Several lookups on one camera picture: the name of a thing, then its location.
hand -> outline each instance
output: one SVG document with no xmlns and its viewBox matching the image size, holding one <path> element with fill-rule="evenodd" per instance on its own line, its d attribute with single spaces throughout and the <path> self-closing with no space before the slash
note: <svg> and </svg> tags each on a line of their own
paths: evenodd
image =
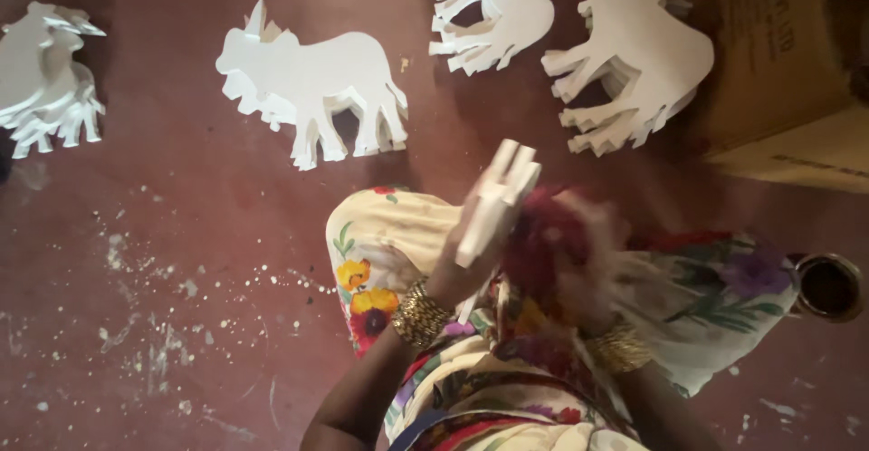
<svg viewBox="0 0 869 451">
<path fill-rule="evenodd" d="M 471 216 L 477 206 L 477 201 L 479 201 L 477 192 L 480 190 L 485 177 L 486 172 L 480 179 L 477 179 L 468 197 L 465 198 L 459 224 L 453 227 L 447 236 L 447 242 L 440 252 L 440 258 L 429 277 L 429 283 L 426 285 L 426 294 L 447 310 L 452 310 L 456 305 L 470 298 L 492 276 L 494 270 L 501 263 L 501 255 L 504 252 L 507 236 L 519 218 L 521 201 L 517 201 L 515 206 L 509 207 L 504 212 L 501 223 L 495 228 L 492 240 L 469 268 L 462 268 L 455 264 L 455 253 L 459 243 L 462 242 L 462 237 L 468 230 Z"/>
<path fill-rule="evenodd" d="M 555 252 L 556 296 L 565 323 L 590 336 L 602 335 L 615 323 L 608 287 L 614 276 L 613 254 L 623 248 L 629 227 L 614 221 L 616 215 L 609 206 L 584 201 L 570 190 L 559 193 L 554 200 L 585 224 L 591 247 L 584 266 L 577 265 L 564 252 Z"/>
</svg>

floral fabric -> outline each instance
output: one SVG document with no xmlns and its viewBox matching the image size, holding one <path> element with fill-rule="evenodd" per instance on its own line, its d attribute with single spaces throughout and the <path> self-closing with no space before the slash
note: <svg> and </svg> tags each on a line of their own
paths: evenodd
<svg viewBox="0 0 869 451">
<path fill-rule="evenodd" d="M 358 356 L 431 273 L 460 210 L 378 187 L 333 212 L 329 254 Z M 623 315 L 686 396 L 754 348 L 798 289 L 784 256 L 744 234 L 668 238 L 617 256 Z M 549 315 L 496 277 L 468 324 L 448 324 L 408 369 L 384 421 L 389 440 L 401 436 L 402 449 L 645 449 L 627 437 L 619 398 L 581 343 Z M 411 426 L 431 412 L 444 417 Z"/>
</svg>

metal cup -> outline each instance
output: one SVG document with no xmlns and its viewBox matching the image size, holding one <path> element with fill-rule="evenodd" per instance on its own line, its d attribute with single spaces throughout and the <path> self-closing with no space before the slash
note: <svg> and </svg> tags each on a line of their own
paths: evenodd
<svg viewBox="0 0 869 451">
<path fill-rule="evenodd" d="M 829 322 L 848 322 L 863 312 L 860 269 L 838 254 L 794 254 L 800 290 L 794 304 Z"/>
</svg>

bull horn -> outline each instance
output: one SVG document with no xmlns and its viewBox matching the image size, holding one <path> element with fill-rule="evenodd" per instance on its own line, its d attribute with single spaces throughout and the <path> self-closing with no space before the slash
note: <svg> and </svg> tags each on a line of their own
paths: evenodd
<svg viewBox="0 0 869 451">
<path fill-rule="evenodd" d="M 250 13 L 250 20 L 247 26 L 244 27 L 244 32 L 252 37 L 259 38 L 263 34 L 263 26 L 266 21 L 266 6 L 263 0 L 256 2 L 254 11 Z"/>
</svg>

purple flower print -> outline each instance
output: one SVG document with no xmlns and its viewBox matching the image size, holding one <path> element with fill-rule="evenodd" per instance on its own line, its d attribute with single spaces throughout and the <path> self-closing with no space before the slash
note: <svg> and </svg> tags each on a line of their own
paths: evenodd
<svg viewBox="0 0 869 451">
<path fill-rule="evenodd" d="M 721 269 L 721 279 L 742 298 L 778 294 L 791 286 L 782 261 L 785 256 L 771 245 L 758 243 L 750 254 L 732 254 Z"/>
</svg>

